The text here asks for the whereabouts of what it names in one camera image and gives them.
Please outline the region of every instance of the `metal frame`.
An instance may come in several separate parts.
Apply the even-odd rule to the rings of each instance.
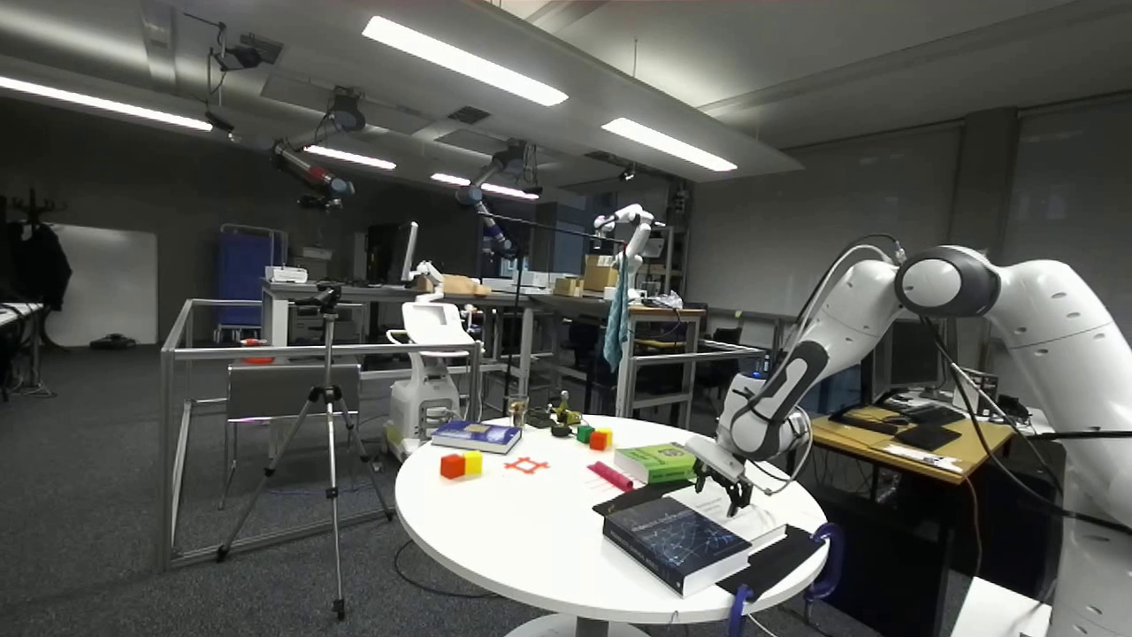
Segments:
[[[158,517],[163,519],[158,519],[158,538],[154,538],[158,570],[170,570],[177,563],[200,563],[215,551],[215,544],[196,547],[196,551],[180,551],[180,544],[177,544],[177,525],[180,525],[177,517],[180,517],[180,489],[184,489],[180,471],[184,471],[187,442],[192,442],[192,395],[177,394],[180,368],[184,363],[229,363],[248,353],[271,353],[271,357],[323,357],[324,353],[323,343],[310,343],[310,347],[196,347],[196,317],[200,308],[253,308],[253,305],[263,305],[263,299],[187,296],[177,310],[173,328],[163,338],[163,351],[158,351],[158,381],[163,381],[163,419],[158,419],[158,423],[163,423],[163,432],[158,432],[163,506],[158,506]],[[481,373],[485,373],[481,343],[452,343],[452,347],[437,347],[437,343],[428,343],[428,347],[416,347],[416,343],[335,343],[331,347],[331,353],[340,360],[369,357],[369,353],[414,353],[414,351],[463,351],[466,353],[466,419],[481,419]],[[232,544],[232,551],[282,544],[282,542],[310,538],[323,532],[324,532],[324,525],[282,532],[271,538],[248,538],[248,542]]]

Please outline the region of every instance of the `ceiling light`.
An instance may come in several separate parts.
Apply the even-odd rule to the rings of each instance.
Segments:
[[[730,170],[737,170],[737,163],[730,163],[730,160],[723,160],[723,154],[711,154],[711,151],[704,151],[704,150],[698,150],[698,145],[689,145],[689,141],[667,137],[667,133],[663,133],[663,131],[654,131],[654,128],[645,128],[645,125],[635,125],[635,121],[627,121],[627,118],[610,121],[606,131],[621,133],[621,137],[630,137],[630,141],[635,141],[635,145],[667,151],[667,154],[676,154],[676,160],[698,163],[698,165],[704,165],[704,170],[711,170],[711,172],[730,172]]]
[[[66,88],[52,88],[52,84],[35,84],[35,82],[21,82],[21,79],[2,79],[0,75],[0,88],[21,93],[21,95],[52,99],[52,102],[73,102],[73,107],[90,107],[90,108],[124,113],[124,118],[138,118],[138,121],[154,121],[154,125],[170,125],[170,128],[212,131],[212,125],[199,121],[199,118],[180,118],[180,113],[167,113],[167,108],[145,108],[145,107],[136,107],[136,102],[100,99],[100,95],[66,93]]]
[[[430,172],[435,185],[455,185],[466,186],[470,179],[459,172]],[[505,185],[485,185],[485,191],[503,196],[503,197],[536,197],[533,191],[505,186]]]
[[[308,145],[303,151],[310,151],[310,154],[330,154],[330,160],[340,160],[340,163],[374,165],[374,170],[395,170],[395,163],[389,163],[389,160],[356,154],[356,151],[340,151],[340,150],[330,150],[330,145]]]
[[[455,75],[466,75],[475,82],[485,82],[485,84],[494,84],[503,93],[514,93],[519,99],[531,99],[531,102],[541,102],[541,107],[558,107],[567,102],[567,93],[536,82],[536,79],[526,79],[519,72],[508,72],[508,68],[498,68],[476,54],[466,54],[459,47],[449,47],[449,44],[437,44],[424,33],[414,33],[407,26],[395,26],[389,16],[369,16],[365,33],[369,38],[383,44],[383,47],[394,47],[401,54],[410,54],[410,56],[420,56],[420,60],[430,60],[437,68],[449,68]]]

